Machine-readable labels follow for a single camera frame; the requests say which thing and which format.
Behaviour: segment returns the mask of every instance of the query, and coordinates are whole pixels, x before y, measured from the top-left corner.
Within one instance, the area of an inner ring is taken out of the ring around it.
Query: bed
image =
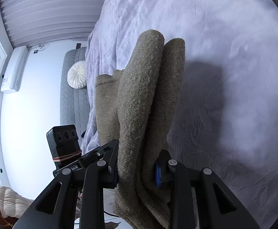
[[[98,146],[96,76],[124,69],[148,29],[186,43],[171,154],[211,167],[270,228],[278,217],[278,8],[272,0],[105,0],[86,50],[84,153]]]
[[[78,61],[85,60],[86,47],[70,50],[65,54],[60,99],[60,123],[61,125],[74,124],[79,136],[79,144],[82,143],[81,134],[86,131],[90,105],[87,97],[87,88],[74,89],[67,82],[67,73],[71,66]]]

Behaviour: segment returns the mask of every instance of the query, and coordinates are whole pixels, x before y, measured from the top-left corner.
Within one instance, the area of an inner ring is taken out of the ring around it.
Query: camera
[[[46,136],[57,170],[81,157],[82,152],[75,125],[53,127]]]

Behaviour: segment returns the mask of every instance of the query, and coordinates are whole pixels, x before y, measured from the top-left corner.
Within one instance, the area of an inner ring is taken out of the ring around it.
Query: cable
[[[38,47],[41,49],[41,50],[38,50],[39,52],[43,51],[45,49],[45,45],[44,44],[38,44]]]
[[[107,215],[113,216],[113,217],[117,217],[117,218],[120,218],[120,217],[119,217],[119,216],[117,216],[117,215],[113,215],[113,214],[110,214],[110,213],[108,213],[108,212],[105,212],[105,211],[104,211],[104,213],[106,213]]]

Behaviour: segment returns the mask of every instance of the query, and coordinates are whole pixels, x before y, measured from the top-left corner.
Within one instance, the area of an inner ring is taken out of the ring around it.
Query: gray mattress
[[[60,123],[61,125],[74,124],[79,136],[79,144],[82,143],[81,134],[86,130],[89,119],[90,105],[87,98],[87,87],[73,89],[68,85],[67,73],[70,67],[81,60],[85,60],[86,47],[70,50],[65,54],[62,79]]]

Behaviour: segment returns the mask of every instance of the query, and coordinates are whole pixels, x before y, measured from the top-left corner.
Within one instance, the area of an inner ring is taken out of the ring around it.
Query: towel
[[[170,191],[156,190],[154,163],[179,99],[184,41],[165,46],[160,32],[143,32],[124,71],[96,82],[100,143],[119,139],[114,212],[133,228],[168,228]]]

